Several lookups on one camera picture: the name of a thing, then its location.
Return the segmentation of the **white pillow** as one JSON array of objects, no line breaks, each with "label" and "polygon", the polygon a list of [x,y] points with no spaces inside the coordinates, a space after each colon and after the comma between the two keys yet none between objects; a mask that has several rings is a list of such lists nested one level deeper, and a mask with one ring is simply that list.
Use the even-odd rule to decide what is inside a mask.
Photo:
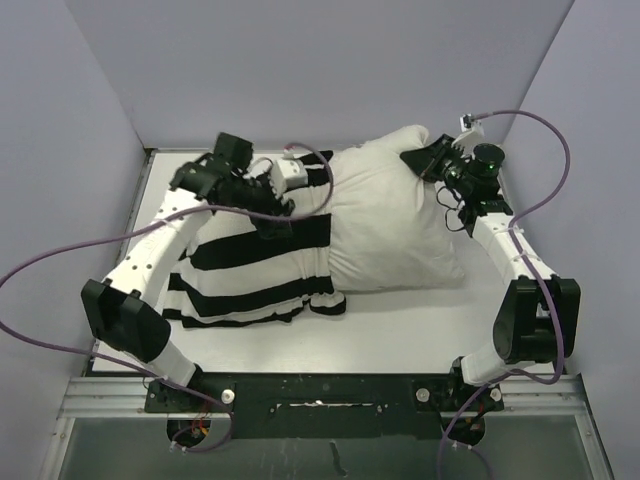
[{"label": "white pillow", "polygon": [[329,271],[345,292],[456,288],[464,272],[436,190],[401,160],[429,131],[402,127],[334,153]]}]

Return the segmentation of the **black white striped pillowcase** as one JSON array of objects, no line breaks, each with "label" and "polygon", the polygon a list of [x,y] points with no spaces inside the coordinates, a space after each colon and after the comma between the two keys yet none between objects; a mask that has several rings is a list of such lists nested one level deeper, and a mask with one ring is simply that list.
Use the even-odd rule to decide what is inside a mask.
[{"label": "black white striped pillowcase", "polygon": [[264,239],[251,218],[214,214],[169,276],[165,319],[185,328],[242,327],[291,322],[305,310],[345,313],[346,298],[329,270],[332,216],[319,207],[329,190],[328,174],[317,156],[300,160],[309,183],[287,196],[296,212],[312,217],[292,223],[287,237]]}]

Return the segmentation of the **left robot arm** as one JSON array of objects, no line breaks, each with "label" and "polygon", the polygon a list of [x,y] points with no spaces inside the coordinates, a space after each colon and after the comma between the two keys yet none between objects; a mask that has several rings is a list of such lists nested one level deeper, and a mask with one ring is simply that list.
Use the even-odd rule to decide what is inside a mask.
[{"label": "left robot arm", "polygon": [[172,343],[171,326],[155,309],[171,270],[216,212],[254,212],[286,223],[293,204],[285,193],[308,183],[304,166],[290,153],[272,161],[262,179],[251,175],[252,160],[251,142],[220,134],[212,151],[175,171],[152,223],[138,232],[127,256],[81,291],[94,337],[133,358],[146,375],[168,380],[168,399],[183,411],[200,405],[204,387],[193,379],[196,364]]}]

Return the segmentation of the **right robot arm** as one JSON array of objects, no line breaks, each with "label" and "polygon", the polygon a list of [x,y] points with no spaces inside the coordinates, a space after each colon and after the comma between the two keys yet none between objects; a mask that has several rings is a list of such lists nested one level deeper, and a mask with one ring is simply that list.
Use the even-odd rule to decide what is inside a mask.
[{"label": "right robot arm", "polygon": [[506,285],[491,340],[461,358],[461,374],[445,384],[448,402],[469,408],[481,396],[480,385],[527,374],[535,364],[554,364],[562,372],[575,346],[581,289],[547,266],[518,227],[498,180],[504,151],[489,143],[466,149],[460,138],[443,135],[400,157],[421,180],[440,184],[460,203],[463,230]]}]

